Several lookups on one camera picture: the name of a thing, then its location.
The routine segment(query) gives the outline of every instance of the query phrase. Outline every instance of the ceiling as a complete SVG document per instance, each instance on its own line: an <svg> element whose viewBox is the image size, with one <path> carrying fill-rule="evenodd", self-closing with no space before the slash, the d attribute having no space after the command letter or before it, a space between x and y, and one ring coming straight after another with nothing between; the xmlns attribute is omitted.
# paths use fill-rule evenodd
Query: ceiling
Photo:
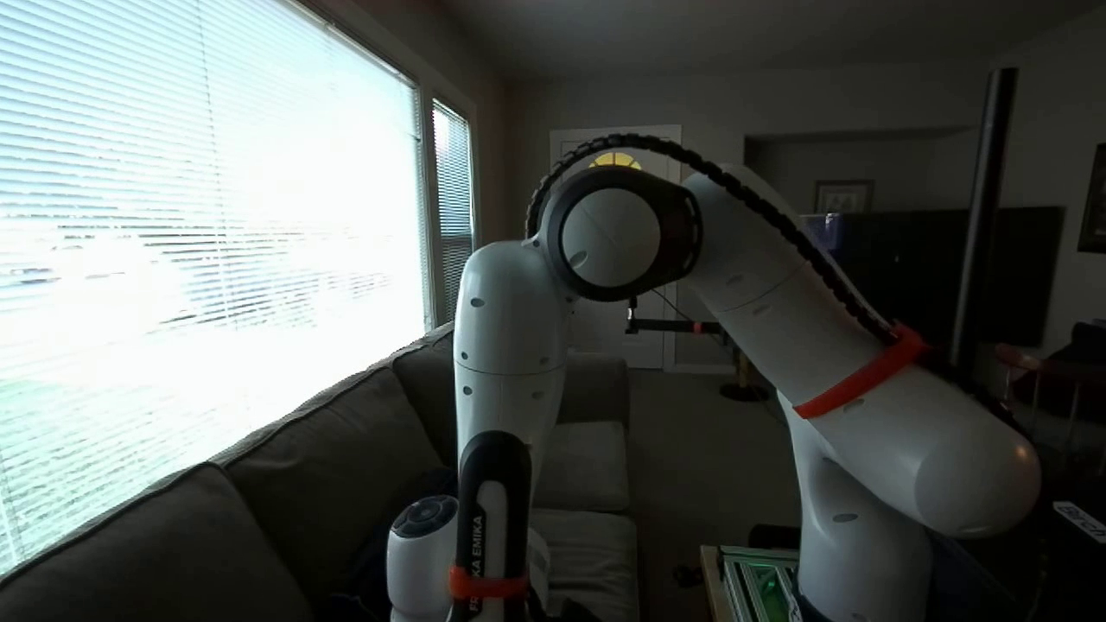
<svg viewBox="0 0 1106 622"><path fill-rule="evenodd" d="M1103 0L442 0L510 77L927 62L1000 53Z"/></svg>

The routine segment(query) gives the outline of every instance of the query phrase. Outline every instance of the floor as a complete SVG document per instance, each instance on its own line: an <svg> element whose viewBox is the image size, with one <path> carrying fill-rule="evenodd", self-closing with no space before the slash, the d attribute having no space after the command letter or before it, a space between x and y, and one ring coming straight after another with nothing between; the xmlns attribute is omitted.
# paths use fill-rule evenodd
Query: floor
<svg viewBox="0 0 1106 622"><path fill-rule="evenodd" d="M643 621L707 621L701 585L677 564L700 545L743 545L758 522L797 526L791 442L774 401L721 397L722 375L630 371L629 474L641 543Z"/></svg>

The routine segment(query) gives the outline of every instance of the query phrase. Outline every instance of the television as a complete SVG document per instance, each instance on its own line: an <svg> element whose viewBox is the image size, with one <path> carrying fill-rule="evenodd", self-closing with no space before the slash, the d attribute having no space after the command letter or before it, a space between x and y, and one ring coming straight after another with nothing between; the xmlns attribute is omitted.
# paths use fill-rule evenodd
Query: television
<svg viewBox="0 0 1106 622"><path fill-rule="evenodd" d="M952 339L968 210L803 216L807 234L837 261L856 289L888 320L932 345ZM1064 222L1061 207L997 212L983 287L979 339L1036 346Z"/></svg>

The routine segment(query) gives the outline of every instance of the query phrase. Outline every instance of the gray couch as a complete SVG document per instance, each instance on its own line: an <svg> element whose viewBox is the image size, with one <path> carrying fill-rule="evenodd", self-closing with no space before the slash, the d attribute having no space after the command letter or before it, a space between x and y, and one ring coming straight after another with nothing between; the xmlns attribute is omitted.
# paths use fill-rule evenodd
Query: gray couch
<svg viewBox="0 0 1106 622"><path fill-rule="evenodd" d="M311 620L404 484L456 459L451 333L436 330L0 580L0 620ZM564 598L638 616L625 364L573 356L531 525Z"/></svg>

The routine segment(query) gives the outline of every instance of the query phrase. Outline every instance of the couch armrest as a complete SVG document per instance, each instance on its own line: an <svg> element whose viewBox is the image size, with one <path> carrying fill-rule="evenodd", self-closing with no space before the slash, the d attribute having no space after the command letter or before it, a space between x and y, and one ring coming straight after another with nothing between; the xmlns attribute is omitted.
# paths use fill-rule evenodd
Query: couch armrest
<svg viewBox="0 0 1106 622"><path fill-rule="evenodd" d="M608 354L570 354L557 423L608 421L629 429L626 361Z"/></svg>

